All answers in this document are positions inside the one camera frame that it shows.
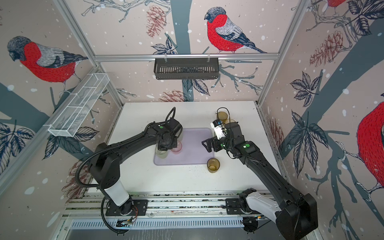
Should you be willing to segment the pink smooth cup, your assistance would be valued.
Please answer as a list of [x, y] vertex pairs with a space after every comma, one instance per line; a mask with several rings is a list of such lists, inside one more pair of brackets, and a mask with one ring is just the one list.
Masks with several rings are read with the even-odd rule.
[[171, 151], [173, 154], [179, 154], [183, 148], [183, 145], [180, 141], [177, 141], [177, 146], [175, 148], [172, 148]]

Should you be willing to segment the brown textured cup front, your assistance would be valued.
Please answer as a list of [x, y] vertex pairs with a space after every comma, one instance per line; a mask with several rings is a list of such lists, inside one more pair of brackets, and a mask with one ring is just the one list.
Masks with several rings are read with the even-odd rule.
[[220, 168], [220, 161], [216, 158], [210, 158], [207, 161], [207, 168], [210, 173], [215, 173], [219, 170]]

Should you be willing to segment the pale green textured cup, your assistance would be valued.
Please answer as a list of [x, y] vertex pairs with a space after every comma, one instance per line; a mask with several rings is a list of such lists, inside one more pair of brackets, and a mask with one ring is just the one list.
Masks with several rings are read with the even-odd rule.
[[178, 141], [181, 142], [183, 140], [183, 127], [179, 129], [177, 132]]

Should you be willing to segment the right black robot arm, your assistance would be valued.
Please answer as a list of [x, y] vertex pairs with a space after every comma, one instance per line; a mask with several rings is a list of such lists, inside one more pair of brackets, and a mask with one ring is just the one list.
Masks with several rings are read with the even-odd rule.
[[310, 194], [302, 194], [293, 187], [267, 161], [260, 148], [245, 140], [237, 122], [224, 124], [220, 120], [211, 123], [215, 137], [202, 141], [210, 152], [225, 150], [252, 170], [274, 197], [263, 197], [255, 189], [247, 189], [239, 195], [241, 209], [245, 213], [259, 212], [274, 222], [286, 240], [300, 240], [318, 228], [318, 208]]

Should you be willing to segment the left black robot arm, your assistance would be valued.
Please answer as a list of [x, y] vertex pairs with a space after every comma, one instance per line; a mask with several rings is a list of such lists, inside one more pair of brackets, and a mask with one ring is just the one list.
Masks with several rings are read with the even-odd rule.
[[96, 156], [91, 158], [89, 173], [98, 183], [104, 196], [118, 207], [120, 215], [128, 215], [133, 208], [132, 197], [121, 182], [120, 165], [153, 145], [157, 145], [159, 151], [176, 148], [182, 131], [182, 125], [174, 118], [165, 122], [149, 123], [140, 134], [116, 144], [103, 146]]

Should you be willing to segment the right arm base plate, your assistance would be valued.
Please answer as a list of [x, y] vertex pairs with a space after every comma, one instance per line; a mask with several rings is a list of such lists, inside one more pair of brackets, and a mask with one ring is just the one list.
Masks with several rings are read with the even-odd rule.
[[256, 215], [257, 211], [253, 211], [244, 207], [240, 199], [225, 199], [224, 209], [227, 215]]

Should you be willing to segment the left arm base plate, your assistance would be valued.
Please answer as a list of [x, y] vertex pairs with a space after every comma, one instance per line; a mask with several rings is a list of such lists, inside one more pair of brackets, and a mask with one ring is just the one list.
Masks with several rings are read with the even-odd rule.
[[129, 200], [122, 206], [117, 206], [113, 201], [107, 203], [106, 216], [145, 216], [148, 208], [148, 200]]

